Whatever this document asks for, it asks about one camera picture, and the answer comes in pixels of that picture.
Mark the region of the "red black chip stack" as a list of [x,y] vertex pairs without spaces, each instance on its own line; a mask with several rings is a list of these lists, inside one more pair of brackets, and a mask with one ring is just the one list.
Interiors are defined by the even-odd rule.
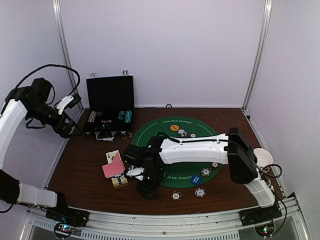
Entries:
[[171,194],[171,199],[173,201],[179,201],[182,197],[181,193],[179,191],[174,191],[172,194]]

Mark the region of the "pink backed card deck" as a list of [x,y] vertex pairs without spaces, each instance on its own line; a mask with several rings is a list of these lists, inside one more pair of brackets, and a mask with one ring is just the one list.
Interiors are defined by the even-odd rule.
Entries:
[[108,163],[102,166],[102,171],[105,178],[112,178],[119,175],[125,171],[125,166],[123,162],[114,160],[112,163]]

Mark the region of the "blue small blind button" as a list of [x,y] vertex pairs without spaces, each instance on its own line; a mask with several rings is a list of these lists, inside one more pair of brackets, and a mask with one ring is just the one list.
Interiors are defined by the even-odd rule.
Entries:
[[200,185],[202,183],[203,179],[201,176],[199,175],[193,175],[190,179],[190,182],[193,184],[193,185]]

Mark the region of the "orange round button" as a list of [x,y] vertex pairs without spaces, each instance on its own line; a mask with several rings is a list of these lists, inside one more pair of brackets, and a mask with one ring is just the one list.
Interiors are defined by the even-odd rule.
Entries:
[[170,126],[170,130],[173,132],[177,132],[180,129],[180,127],[176,124],[173,124]]

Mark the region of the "blue pink chip stack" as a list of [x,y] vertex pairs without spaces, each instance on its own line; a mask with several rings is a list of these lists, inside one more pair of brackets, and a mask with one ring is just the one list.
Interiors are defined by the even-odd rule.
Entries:
[[195,196],[198,198],[203,198],[206,195],[206,191],[204,188],[197,188],[194,192]]

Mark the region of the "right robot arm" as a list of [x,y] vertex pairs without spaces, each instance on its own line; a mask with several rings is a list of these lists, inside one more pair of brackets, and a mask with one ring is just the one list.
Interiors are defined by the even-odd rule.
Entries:
[[270,163],[258,158],[241,131],[230,128],[229,132],[215,136],[174,138],[158,133],[145,147],[139,147],[137,164],[143,168],[142,181],[136,190],[145,198],[152,199],[168,165],[179,163],[218,163],[228,165],[231,180],[244,185],[256,199],[259,207],[256,216],[266,221],[276,212],[276,194],[271,184],[272,174],[266,172]]

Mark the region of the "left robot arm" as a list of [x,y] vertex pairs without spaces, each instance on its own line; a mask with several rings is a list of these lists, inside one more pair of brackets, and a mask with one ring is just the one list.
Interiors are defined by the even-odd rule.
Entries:
[[[45,103],[45,98],[38,88],[27,86],[13,89],[5,100],[0,117],[0,164],[3,166],[5,156],[12,138],[22,120],[37,119],[42,124],[50,125],[55,133],[62,138],[82,134],[81,128],[66,113],[66,108],[72,108],[80,96],[67,95],[55,108]],[[52,213],[61,222],[72,218],[63,193],[38,188],[24,184],[4,170],[0,171],[0,199],[7,204],[24,204],[52,209]]]

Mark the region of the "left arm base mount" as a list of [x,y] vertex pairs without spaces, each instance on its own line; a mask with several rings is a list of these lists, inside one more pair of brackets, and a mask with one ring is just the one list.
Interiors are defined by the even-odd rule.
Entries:
[[86,227],[90,213],[75,208],[47,207],[45,217],[73,227]]

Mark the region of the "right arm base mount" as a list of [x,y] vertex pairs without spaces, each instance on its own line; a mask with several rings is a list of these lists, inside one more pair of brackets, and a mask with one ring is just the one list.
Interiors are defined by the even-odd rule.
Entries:
[[241,210],[239,212],[239,217],[241,220],[242,226],[255,225],[267,221],[271,221],[275,218],[280,218],[282,216],[282,211],[277,206],[270,207],[256,207]]

